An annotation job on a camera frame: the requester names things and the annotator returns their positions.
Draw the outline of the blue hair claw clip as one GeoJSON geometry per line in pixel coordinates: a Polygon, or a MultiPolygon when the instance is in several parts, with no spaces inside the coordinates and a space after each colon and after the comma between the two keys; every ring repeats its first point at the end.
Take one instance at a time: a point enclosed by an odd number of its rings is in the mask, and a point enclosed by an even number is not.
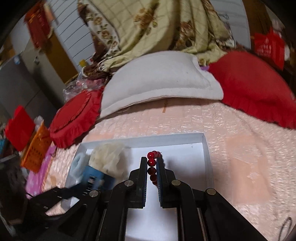
{"type": "Polygon", "coordinates": [[[89,192],[92,190],[108,191],[114,187],[115,178],[90,166],[86,166],[82,175],[81,183],[89,192]]]}

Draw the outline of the cream dotted chiffon scrunchie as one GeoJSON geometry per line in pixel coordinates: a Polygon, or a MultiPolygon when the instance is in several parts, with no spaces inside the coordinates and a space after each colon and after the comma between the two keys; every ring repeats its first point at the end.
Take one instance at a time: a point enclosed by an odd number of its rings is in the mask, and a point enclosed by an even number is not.
{"type": "Polygon", "coordinates": [[[123,143],[106,143],[95,147],[90,154],[88,165],[108,176],[121,181],[127,178],[128,160],[123,143]]]}

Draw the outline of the grey fuzzy scrunchie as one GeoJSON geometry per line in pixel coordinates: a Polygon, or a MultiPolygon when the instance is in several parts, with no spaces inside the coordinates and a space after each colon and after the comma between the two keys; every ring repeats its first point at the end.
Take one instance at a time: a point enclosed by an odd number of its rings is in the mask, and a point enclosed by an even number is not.
{"type": "Polygon", "coordinates": [[[85,167],[89,163],[90,156],[84,153],[78,153],[71,164],[69,175],[74,180],[81,179],[85,167]]]}

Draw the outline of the white cardboard box lid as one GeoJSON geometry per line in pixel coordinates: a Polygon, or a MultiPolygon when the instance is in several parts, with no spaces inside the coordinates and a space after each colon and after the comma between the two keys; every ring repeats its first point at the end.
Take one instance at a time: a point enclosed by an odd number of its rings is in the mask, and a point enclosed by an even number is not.
{"type": "MultiPolygon", "coordinates": [[[[127,170],[139,167],[141,157],[149,151],[161,152],[165,167],[175,177],[197,190],[213,187],[213,171],[204,133],[177,133],[121,140],[125,145],[123,157],[127,170]]],[[[143,209],[127,212],[125,240],[177,240],[177,210],[163,209],[158,190],[147,181],[147,194],[143,209]]]]}

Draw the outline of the orange plastic basket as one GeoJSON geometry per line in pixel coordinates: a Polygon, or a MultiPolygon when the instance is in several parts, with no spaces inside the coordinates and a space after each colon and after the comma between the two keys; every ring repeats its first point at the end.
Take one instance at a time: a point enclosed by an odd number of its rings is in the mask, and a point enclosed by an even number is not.
{"type": "Polygon", "coordinates": [[[25,153],[21,157],[21,167],[38,173],[51,143],[50,132],[43,121],[25,148],[25,153]]]}

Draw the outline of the red ruffled cushion left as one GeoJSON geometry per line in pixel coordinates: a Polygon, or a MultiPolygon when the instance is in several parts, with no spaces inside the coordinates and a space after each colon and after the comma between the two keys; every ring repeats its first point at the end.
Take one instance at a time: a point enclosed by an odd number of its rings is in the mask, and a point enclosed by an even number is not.
{"type": "Polygon", "coordinates": [[[103,86],[98,90],[83,90],[57,111],[49,127],[57,147],[70,147],[93,127],[100,115],[103,91],[103,86]]]}

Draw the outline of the red ruffled cushion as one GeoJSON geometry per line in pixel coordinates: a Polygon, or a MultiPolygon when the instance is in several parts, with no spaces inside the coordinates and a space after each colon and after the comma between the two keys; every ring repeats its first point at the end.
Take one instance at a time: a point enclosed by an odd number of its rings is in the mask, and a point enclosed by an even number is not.
{"type": "Polygon", "coordinates": [[[70,147],[93,127],[100,115],[103,91],[103,86],[98,90],[83,90],[57,111],[49,127],[57,147],[70,147]]]}
{"type": "Polygon", "coordinates": [[[220,83],[222,102],[283,128],[295,128],[295,95],[266,62],[248,52],[232,51],[209,65],[220,83]]]}

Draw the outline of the pink bedspread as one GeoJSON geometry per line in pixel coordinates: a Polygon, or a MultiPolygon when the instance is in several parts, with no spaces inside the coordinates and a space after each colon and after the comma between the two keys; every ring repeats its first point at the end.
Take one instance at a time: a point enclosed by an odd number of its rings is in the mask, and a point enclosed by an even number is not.
{"type": "Polygon", "coordinates": [[[173,133],[204,133],[215,189],[267,240],[288,236],[295,225],[295,130],[221,102],[172,98],[105,117],[83,140],[173,133]]]}

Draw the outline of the red box in basket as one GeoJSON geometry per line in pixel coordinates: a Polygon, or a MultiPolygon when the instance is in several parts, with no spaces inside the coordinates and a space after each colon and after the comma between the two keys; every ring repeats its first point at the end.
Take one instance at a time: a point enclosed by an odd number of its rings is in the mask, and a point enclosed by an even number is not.
{"type": "Polygon", "coordinates": [[[34,131],[34,121],[25,108],[19,105],[13,118],[8,120],[4,133],[12,146],[20,152],[26,147],[34,131]]]}

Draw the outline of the white pillow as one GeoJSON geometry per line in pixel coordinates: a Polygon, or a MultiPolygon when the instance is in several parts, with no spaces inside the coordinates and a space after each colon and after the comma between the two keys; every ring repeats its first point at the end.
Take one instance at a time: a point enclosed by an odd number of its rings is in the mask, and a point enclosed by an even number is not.
{"type": "Polygon", "coordinates": [[[119,68],[107,83],[100,118],[135,104],[163,98],[222,100],[223,90],[197,56],[161,51],[136,58],[119,68]]]}

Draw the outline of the clear plastic bag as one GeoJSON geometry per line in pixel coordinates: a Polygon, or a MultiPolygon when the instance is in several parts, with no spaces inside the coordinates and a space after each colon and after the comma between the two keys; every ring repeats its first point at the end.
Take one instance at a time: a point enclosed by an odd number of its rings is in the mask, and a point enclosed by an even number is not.
{"type": "Polygon", "coordinates": [[[71,81],[66,85],[63,89],[63,98],[64,102],[66,103],[76,95],[80,94],[82,91],[92,91],[92,90],[100,90],[107,81],[107,76],[102,76],[97,78],[90,77],[90,78],[77,78],[76,80],[71,81]]]}

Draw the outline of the red ruffled cushion right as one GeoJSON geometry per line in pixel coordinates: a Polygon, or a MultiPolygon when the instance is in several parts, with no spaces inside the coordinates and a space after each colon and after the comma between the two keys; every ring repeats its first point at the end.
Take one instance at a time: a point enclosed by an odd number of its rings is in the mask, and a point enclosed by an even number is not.
{"type": "Polygon", "coordinates": [[[295,128],[295,95],[266,62],[248,52],[232,51],[209,65],[220,83],[222,102],[283,128],[295,128]]]}

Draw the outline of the floral beige quilt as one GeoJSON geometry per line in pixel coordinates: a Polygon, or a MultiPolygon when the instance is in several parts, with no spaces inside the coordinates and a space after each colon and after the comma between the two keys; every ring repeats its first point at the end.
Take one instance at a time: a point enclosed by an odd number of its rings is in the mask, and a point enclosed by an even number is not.
{"type": "Polygon", "coordinates": [[[97,69],[112,72],[145,54],[181,51],[203,66],[236,43],[210,1],[78,1],[96,43],[97,69]]]}

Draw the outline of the red gift bag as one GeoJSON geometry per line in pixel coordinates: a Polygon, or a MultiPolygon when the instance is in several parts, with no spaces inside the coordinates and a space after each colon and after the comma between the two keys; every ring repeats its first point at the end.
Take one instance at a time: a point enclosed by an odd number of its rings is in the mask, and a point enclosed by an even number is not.
{"type": "Polygon", "coordinates": [[[285,64],[285,41],[273,28],[267,34],[254,33],[254,53],[273,68],[283,71],[285,64]]]}

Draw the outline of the red hanging decoration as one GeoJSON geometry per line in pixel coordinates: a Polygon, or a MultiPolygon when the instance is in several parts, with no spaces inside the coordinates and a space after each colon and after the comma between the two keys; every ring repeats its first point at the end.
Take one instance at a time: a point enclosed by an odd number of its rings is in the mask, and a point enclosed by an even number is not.
{"type": "Polygon", "coordinates": [[[38,1],[25,15],[24,22],[27,24],[30,37],[36,49],[46,49],[52,35],[44,8],[44,1],[38,1]]]}

